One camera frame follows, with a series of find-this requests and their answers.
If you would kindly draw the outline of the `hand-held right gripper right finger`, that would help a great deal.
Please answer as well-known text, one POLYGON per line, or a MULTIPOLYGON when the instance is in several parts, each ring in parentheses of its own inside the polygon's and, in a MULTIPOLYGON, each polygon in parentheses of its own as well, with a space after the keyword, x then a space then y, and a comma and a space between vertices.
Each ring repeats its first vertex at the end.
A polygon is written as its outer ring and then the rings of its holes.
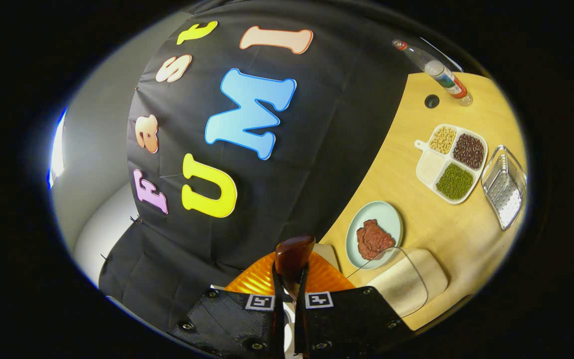
POLYGON ((378 289, 354 286, 315 252, 294 308, 294 351, 305 359, 378 359, 415 335, 378 289))

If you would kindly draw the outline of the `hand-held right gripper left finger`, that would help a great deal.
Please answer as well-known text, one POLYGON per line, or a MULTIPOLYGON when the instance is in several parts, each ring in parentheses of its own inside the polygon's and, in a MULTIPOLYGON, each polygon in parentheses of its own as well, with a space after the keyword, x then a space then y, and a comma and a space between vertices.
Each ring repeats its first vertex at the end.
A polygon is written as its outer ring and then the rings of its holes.
POLYGON ((207 289, 169 334, 223 359, 283 359, 285 316, 272 252, 225 289, 207 289))

